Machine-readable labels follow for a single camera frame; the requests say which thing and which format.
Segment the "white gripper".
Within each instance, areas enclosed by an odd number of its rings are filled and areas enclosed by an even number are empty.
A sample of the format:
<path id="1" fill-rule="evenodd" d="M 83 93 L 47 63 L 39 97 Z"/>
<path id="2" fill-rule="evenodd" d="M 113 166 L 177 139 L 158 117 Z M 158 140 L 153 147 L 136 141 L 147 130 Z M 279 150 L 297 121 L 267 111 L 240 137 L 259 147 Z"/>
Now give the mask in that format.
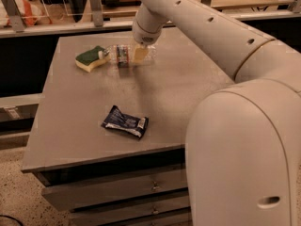
<path id="1" fill-rule="evenodd" d="M 166 17 L 151 11 L 142 4 L 133 20 L 133 37 L 139 44 L 152 45 L 159 39 L 162 28 L 166 23 Z M 147 56 L 148 51 L 146 46 L 136 46 L 134 49 L 133 62 L 142 62 Z"/>

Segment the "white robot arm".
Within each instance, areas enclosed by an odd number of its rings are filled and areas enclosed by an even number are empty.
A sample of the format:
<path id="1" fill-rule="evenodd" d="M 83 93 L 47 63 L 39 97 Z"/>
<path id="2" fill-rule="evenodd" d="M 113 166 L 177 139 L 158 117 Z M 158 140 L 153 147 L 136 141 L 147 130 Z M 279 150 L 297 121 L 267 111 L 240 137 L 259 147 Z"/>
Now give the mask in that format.
<path id="1" fill-rule="evenodd" d="M 134 38 L 175 24 L 233 85 L 206 97 L 187 126 L 194 226 L 297 226 L 301 55 L 194 0 L 140 0 Z"/>

